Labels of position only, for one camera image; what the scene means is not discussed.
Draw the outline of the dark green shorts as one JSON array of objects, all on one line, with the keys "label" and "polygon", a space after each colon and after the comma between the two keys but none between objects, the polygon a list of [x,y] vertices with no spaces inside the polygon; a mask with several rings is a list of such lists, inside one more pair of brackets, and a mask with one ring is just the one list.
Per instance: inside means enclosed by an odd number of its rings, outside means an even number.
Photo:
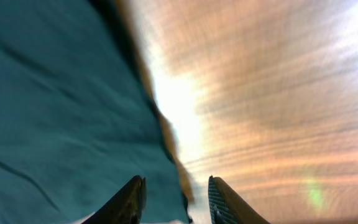
[{"label": "dark green shorts", "polygon": [[0,0],[0,223],[74,222],[135,175],[143,222],[188,222],[117,6]]}]

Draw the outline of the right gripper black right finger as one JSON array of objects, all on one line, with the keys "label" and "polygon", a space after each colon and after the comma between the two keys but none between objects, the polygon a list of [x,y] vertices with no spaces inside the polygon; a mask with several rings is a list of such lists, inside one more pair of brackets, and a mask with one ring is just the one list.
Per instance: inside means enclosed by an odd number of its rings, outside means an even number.
[{"label": "right gripper black right finger", "polygon": [[269,224],[220,177],[208,180],[212,224]]}]

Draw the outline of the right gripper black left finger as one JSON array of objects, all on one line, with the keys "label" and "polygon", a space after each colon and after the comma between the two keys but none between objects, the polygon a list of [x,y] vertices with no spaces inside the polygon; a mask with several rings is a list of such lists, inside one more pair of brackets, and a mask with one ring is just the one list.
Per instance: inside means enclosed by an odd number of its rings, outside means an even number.
[{"label": "right gripper black left finger", "polygon": [[83,224],[139,224],[146,201],[146,180],[135,175]]}]

